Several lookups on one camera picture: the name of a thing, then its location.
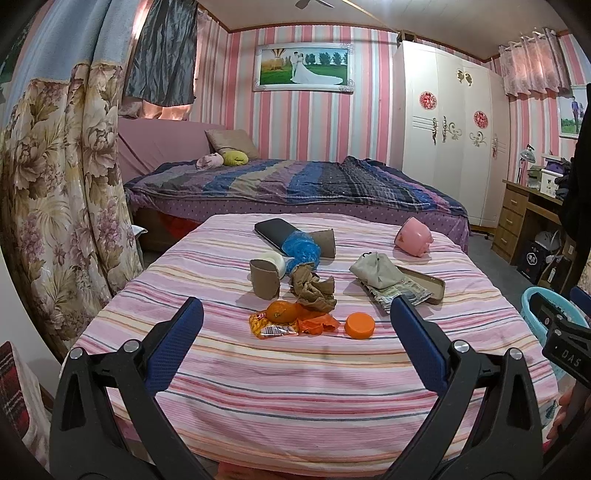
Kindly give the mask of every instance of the gray curtain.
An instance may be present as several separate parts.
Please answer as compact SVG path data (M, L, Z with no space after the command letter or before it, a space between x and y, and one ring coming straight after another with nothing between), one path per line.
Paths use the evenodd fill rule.
M154 0L139 35L125 95L160 106L195 100L197 1Z

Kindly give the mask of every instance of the hand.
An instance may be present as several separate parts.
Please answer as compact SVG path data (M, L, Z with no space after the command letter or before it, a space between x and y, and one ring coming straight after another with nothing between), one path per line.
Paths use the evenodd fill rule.
M560 410L558 411L558 415L556 415L556 418L554 419L554 423L552 425L552 428L550 429L550 431L546 437L548 440L554 440L558 436L558 427L559 427L559 425L562 425L562 422L564 422L564 419L566 418L566 410L569 407L570 400L571 400L572 396L573 396L573 389L571 388L568 392L566 392L564 395L562 395L562 397L560 397L560 399L558 400L558 404L560 405ZM589 396L589 398L585 402L585 413L587 413L589 410L591 410L591 395Z

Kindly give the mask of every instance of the metal screw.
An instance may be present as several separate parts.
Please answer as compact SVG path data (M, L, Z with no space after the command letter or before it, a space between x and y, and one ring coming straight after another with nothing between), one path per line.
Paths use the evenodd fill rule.
M523 353L518 348L512 348L509 350L509 355L511 355L514 360L521 360L523 358Z
M127 353L133 353L139 348L139 342L137 340L127 340L123 345L123 350Z
M70 358L72 360L78 360L84 354L84 350L77 346L70 352Z
M460 353L466 353L470 349L470 345L464 340L453 342L453 347Z

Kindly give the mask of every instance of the pink headboard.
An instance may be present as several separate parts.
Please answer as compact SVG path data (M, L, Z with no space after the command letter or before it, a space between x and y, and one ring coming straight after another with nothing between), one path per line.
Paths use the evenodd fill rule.
M196 160L214 153L205 130L225 127L152 118L119 118L119 168L123 183L163 163Z

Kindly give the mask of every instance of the black bag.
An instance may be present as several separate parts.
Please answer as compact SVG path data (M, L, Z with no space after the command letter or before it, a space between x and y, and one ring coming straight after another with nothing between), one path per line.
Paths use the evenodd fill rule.
M534 285L538 284L550 253L538 242L530 243L524 250L517 264L517 271Z

